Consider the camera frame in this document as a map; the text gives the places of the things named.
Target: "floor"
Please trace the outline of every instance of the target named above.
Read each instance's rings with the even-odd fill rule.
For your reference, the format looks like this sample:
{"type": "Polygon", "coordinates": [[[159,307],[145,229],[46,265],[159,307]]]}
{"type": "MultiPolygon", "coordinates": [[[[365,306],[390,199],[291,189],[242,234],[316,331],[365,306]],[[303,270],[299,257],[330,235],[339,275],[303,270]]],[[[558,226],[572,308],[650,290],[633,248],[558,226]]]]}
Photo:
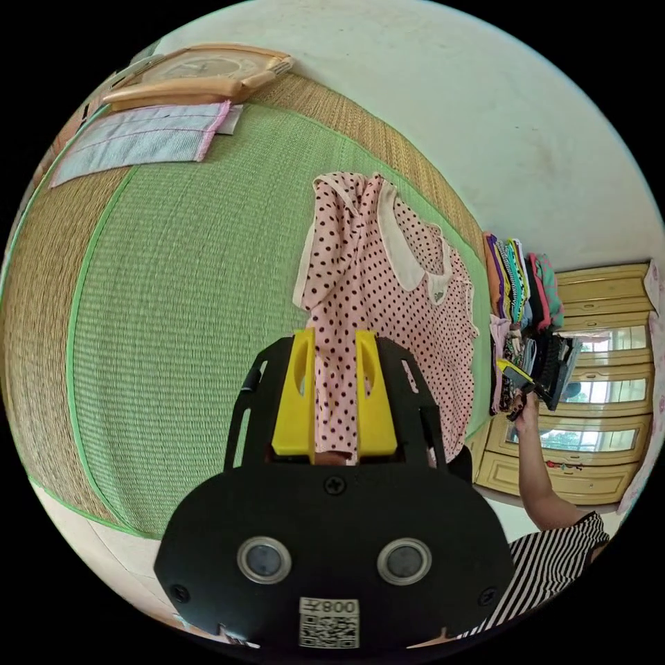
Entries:
{"type": "Polygon", "coordinates": [[[194,635],[228,642],[226,637],[212,637],[179,618],[152,570],[158,540],[138,538],[87,520],[36,485],[33,490],[69,546],[110,589],[153,619],[194,635]]]}

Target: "pink polka dot shirt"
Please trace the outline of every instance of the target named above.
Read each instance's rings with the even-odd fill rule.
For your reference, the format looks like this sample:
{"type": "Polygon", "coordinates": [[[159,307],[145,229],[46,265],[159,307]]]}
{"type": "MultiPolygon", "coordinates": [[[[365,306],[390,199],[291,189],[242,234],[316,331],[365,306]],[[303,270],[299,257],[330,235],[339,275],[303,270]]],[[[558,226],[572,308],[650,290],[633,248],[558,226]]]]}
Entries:
{"type": "Polygon", "coordinates": [[[379,174],[322,175],[294,302],[316,331],[318,452],[357,461],[356,330],[413,353],[441,410],[446,460],[461,450],[473,406],[478,331],[473,285],[456,249],[379,174]]]}

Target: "hand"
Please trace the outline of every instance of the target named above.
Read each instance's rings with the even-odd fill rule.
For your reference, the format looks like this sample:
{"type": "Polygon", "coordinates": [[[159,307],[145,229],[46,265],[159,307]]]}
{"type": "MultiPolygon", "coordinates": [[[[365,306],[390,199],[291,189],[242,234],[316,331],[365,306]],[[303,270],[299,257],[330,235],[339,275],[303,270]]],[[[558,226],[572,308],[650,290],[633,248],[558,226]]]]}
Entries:
{"type": "MultiPolygon", "coordinates": [[[[518,394],[518,398],[522,399],[521,393],[518,394]]],[[[526,396],[526,404],[515,421],[515,428],[520,435],[529,432],[538,433],[538,396],[533,391],[526,396]]]]}

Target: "qr code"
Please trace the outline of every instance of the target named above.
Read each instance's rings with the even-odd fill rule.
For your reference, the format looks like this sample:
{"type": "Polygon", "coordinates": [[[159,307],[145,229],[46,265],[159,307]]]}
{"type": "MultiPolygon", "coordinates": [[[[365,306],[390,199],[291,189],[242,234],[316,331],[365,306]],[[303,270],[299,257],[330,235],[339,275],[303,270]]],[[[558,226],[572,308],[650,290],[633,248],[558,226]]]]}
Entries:
{"type": "Polygon", "coordinates": [[[354,649],[358,647],[357,616],[318,616],[301,614],[300,646],[317,649],[354,649]]]}

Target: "green tatami mat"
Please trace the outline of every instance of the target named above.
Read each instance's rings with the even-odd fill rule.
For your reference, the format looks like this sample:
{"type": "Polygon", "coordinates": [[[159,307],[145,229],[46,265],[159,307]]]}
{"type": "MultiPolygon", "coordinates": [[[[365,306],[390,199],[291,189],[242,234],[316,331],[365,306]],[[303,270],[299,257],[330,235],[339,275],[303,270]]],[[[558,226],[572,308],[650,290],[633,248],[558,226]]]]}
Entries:
{"type": "Polygon", "coordinates": [[[414,189],[350,139],[247,104],[202,163],[138,167],[88,248],[70,327],[70,405],[94,486],[160,537],[184,495],[222,470],[231,410],[256,353],[306,321],[291,302],[312,180],[378,171],[442,226],[475,284],[476,398],[490,402],[484,266],[414,189]]]}

